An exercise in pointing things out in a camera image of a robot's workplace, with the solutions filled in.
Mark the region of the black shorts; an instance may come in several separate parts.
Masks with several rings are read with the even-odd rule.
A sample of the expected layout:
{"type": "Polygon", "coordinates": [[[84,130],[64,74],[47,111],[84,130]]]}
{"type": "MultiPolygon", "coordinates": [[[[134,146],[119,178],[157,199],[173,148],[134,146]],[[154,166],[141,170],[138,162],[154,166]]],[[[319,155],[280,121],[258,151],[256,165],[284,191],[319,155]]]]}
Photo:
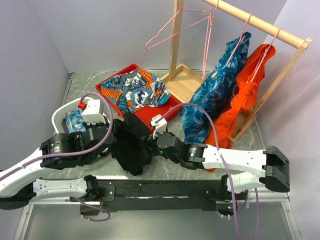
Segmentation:
{"type": "Polygon", "coordinates": [[[117,160],[123,170],[133,176],[143,173],[143,167],[152,162],[150,146],[143,139],[150,136],[150,129],[133,113],[123,114],[123,120],[113,121],[114,142],[111,156],[117,160]]]}

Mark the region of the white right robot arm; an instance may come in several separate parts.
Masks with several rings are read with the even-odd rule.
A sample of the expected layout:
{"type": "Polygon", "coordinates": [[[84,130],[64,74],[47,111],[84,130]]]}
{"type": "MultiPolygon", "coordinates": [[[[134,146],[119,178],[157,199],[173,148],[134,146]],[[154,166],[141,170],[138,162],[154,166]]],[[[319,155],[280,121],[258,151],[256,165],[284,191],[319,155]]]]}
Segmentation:
{"type": "Polygon", "coordinates": [[[217,148],[203,143],[183,143],[171,132],[140,139],[141,148],[149,156],[162,156],[189,170],[225,169],[219,194],[231,199],[246,190],[265,187],[277,193],[288,193],[290,161],[276,147],[261,150],[217,148]]]}

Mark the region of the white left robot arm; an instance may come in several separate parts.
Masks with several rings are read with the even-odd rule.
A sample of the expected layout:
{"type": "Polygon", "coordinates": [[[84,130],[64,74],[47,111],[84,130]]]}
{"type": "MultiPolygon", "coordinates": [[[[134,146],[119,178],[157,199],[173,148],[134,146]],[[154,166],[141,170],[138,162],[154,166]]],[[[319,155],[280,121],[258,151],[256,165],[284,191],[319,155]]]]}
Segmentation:
{"type": "Polygon", "coordinates": [[[113,121],[89,124],[86,131],[57,133],[29,157],[0,173],[0,208],[15,210],[49,198],[70,197],[94,201],[100,195],[92,175],[72,180],[47,180],[63,169],[83,167],[104,155],[114,142],[113,121]]]}

